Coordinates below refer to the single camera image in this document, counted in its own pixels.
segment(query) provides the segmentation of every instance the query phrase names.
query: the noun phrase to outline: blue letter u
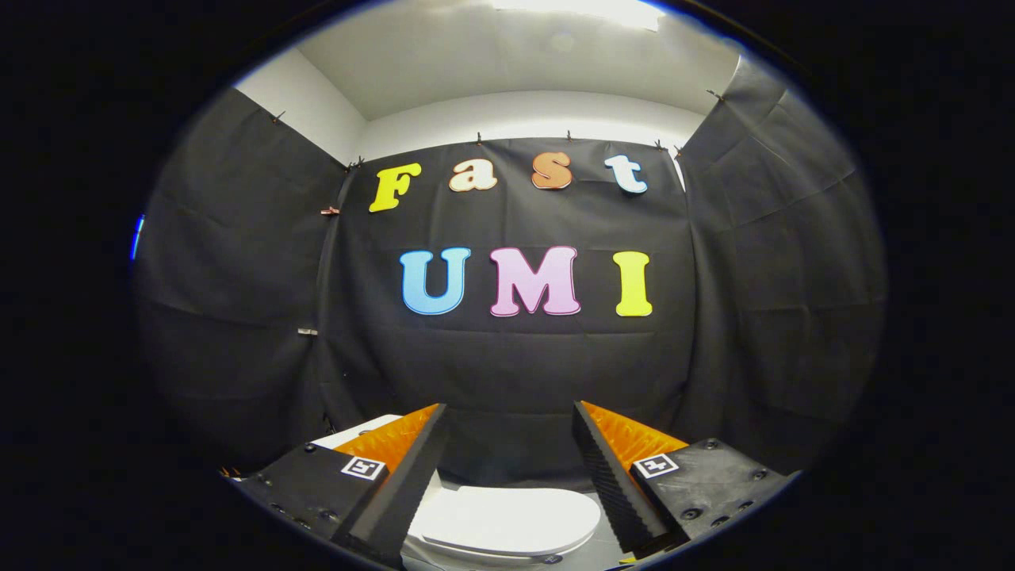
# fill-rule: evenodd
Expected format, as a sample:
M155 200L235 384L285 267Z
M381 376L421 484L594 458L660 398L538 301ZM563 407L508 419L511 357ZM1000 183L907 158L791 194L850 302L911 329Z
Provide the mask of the blue letter u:
M402 271L402 300L406 307L422 315L441 315L458 307L465 295L465 259L468 247L448 247L441 257L448 262L448 291L439 298L426 295L426 264L433 254L426 249L406 252L399 258Z

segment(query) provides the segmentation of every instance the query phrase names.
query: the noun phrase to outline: white lid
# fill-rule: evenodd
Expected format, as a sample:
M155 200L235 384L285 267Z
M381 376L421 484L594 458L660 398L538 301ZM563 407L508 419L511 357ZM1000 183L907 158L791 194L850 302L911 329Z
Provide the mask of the white lid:
M600 516L596 502L577 492L463 486L423 502L410 533L469 552L535 557L585 543Z

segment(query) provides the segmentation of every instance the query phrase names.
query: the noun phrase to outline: black curtain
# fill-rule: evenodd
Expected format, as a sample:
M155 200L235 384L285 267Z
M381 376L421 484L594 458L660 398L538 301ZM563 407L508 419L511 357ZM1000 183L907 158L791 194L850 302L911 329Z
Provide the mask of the black curtain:
M309 356L317 275L344 167L235 89L167 158L134 285L166 404L219 462L259 467L325 434Z
M678 157L698 298L672 432L783 473L807 468L849 418L887 298L870 190L812 109L742 58Z
M543 152L569 158L573 180L565 188L533 184L533 159ZM644 193L624 191L604 163L618 154L640 165ZM496 185L453 191L454 166L474 158L492 163ZM398 206L370 212L377 173L411 163L421 171ZM565 138L415 150L355 168L341 211L323 291L330 310L318 343L327 344L325 361L341 369L357 418L448 405L444 478L591 489L570 435L578 400L670 426L687 374L695 280L684 192L665 150ZM572 280L581 311L491 315L497 296L491 251L518 247L535 271L555 245L578 251ZM448 276L441 253L454 246L471 249L460 305L443 315L414 313L402 299L400 256L432 254L427 292L439 296ZM621 251L650 258L645 282L653 310L646 317L617 315L613 254Z
M573 181L536 188L542 152ZM604 160L638 162L625 192ZM484 158L497 184L455 192ZM771 70L742 60L678 158L564 138L458 143L345 167L230 89L167 161L137 253L142 332L167 403L222 459L267 463L335 427L449 405L452 481L588 489L569 434L585 400L694 441L720 437L780 472L807 468L871 368L885 272L856 160ZM369 212L385 168L417 162L396 208ZM323 216L335 206L341 213ZM573 315L494 317L496 247L533 269L578 251ZM443 315L402 300L399 257L467 246ZM612 255L650 257L654 309L620 317ZM318 336L300 335L314 330Z

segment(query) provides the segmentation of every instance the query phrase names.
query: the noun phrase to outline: pink letter m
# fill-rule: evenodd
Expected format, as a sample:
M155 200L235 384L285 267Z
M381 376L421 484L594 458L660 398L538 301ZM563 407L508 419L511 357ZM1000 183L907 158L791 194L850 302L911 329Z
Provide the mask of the pink letter m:
M571 262L578 249L569 245L554 245L546 251L538 272L533 272L529 262L518 247L499 247L490 252L490 259L497 264L497 303L490 308L496 317L518 315L514 292L525 304L529 313L536 313L543 293L548 291L543 311L549 315L572 315L582 310L574 299L574 282Z

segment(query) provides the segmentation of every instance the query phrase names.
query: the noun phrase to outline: orange foam pad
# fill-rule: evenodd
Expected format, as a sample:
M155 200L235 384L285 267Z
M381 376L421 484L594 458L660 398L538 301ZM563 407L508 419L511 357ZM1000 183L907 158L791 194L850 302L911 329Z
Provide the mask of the orange foam pad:
M430 405L425 409L420 409L410 413L397 421L392 421L383 427L376 428L370 432L357 436L335 448L336 451L344 454L380 460L388 466L388 474L395 474L399 462L405 457L406 452L415 442L419 431L426 426L426 421L430 420L437 405Z
M596 423L599 432L603 434L610 445L610 450L624 467L625 472L630 472L631 465L635 460L673 452L687 446L686 442L627 417L621 417L585 401L582 405L589 412L589 417Z

